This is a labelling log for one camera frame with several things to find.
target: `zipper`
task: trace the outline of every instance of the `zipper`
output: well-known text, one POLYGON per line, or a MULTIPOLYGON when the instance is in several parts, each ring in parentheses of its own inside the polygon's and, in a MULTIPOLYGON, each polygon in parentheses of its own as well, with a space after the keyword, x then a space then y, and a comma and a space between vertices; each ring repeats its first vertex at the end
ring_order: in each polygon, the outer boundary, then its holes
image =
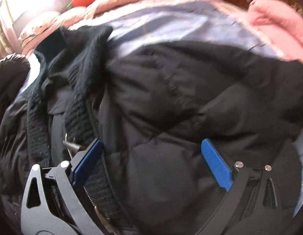
MULTIPOLYGON (((66 133, 65 136, 64 136, 64 140, 67 142, 68 141, 68 134, 66 133)), ((73 159, 73 156, 72 156, 72 153, 70 151, 70 149, 68 148, 67 149, 68 152, 69 152, 69 155, 70 155, 70 158, 71 160, 73 159)), ((98 217, 98 219, 100 220, 101 224, 105 227, 105 229, 109 232, 109 233, 113 233, 113 235, 118 235, 118 230, 112 226, 112 224, 109 222, 110 219, 109 218, 106 218, 104 217, 98 210, 97 206, 94 204, 93 200, 91 199, 91 196, 89 196, 86 188, 83 186, 84 188, 84 191, 88 197, 88 199, 90 200, 91 204, 93 205, 94 207, 94 210, 95 210, 95 213, 98 217)))

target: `black jacket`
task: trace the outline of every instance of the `black jacket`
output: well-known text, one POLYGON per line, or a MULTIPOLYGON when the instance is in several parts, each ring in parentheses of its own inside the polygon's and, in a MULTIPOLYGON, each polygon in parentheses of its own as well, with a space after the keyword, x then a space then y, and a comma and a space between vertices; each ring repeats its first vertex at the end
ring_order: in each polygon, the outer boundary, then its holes
MULTIPOLYGON (((0 124, 6 109, 16 98, 27 78, 30 63, 25 56, 12 54, 0 60, 0 124)), ((0 201, 0 234, 12 234, 0 201)))
POLYGON ((36 48, 40 74, 0 128, 10 219, 19 222, 30 167, 69 159, 67 133, 82 145, 103 140, 86 189, 125 234, 191 235, 204 225, 226 193, 201 154, 205 138, 231 162, 272 166, 287 225, 301 187, 291 142, 303 126, 303 65, 199 42, 160 43, 109 60, 111 31, 60 28, 36 48))

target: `clothes pile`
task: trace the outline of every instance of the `clothes pile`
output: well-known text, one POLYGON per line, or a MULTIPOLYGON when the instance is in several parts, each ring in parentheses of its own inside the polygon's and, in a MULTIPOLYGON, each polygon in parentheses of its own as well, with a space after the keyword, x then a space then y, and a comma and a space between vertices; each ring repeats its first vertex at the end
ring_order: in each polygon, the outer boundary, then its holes
MULTIPOLYGON (((65 138, 87 146, 96 137, 105 148, 85 186, 87 211, 96 206, 121 234, 203 227, 226 195, 202 156, 206 138, 230 162, 272 167, 287 225, 301 188, 292 142, 303 127, 303 64, 193 41, 109 59, 111 32, 61 27, 35 49, 40 73, 0 126, 0 202, 14 226, 32 165, 70 160, 65 138)), ((229 225, 250 212, 255 190, 229 225)))

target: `metal zipper teeth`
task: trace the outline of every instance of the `metal zipper teeth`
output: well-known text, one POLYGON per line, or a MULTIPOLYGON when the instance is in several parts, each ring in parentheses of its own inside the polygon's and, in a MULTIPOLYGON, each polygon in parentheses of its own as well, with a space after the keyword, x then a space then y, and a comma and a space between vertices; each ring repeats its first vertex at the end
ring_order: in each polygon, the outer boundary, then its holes
MULTIPOLYGON (((67 133, 66 133, 66 135, 64 136, 64 140, 65 140, 65 141, 68 141, 68 134, 67 134, 67 133)), ((73 156, 72 156, 72 153, 71 153, 70 149, 68 149, 68 152, 69 152, 70 158, 71 158, 71 160, 72 160, 72 159, 73 159, 73 156)), ((85 193, 86 193, 88 199, 90 200, 90 202, 92 203, 93 207, 95 208, 96 205, 94 204, 93 200, 91 199, 91 196, 89 196, 89 194, 88 194, 88 192, 87 192, 87 190, 86 190, 86 188, 85 188, 84 186, 83 186, 83 188, 84 188, 84 191, 85 191, 85 193)))

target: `zipper pull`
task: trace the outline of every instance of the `zipper pull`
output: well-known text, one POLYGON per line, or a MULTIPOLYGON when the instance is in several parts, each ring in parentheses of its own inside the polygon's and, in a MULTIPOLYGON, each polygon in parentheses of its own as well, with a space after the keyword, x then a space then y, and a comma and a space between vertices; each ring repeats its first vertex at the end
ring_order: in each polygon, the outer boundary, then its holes
POLYGON ((68 150, 70 150, 70 152, 72 153, 73 156, 75 156, 77 154, 77 152, 85 150, 86 147, 82 146, 82 145, 78 145, 72 142, 68 142, 66 140, 62 141, 63 145, 65 147, 68 148, 68 150))
POLYGON ((101 224, 105 227, 105 229, 109 232, 109 233, 114 233, 115 235, 117 235, 118 230, 111 224, 109 223, 109 220, 107 218, 105 218, 98 210, 97 206, 94 206, 95 209, 95 213, 97 215, 97 217, 99 218, 101 224))

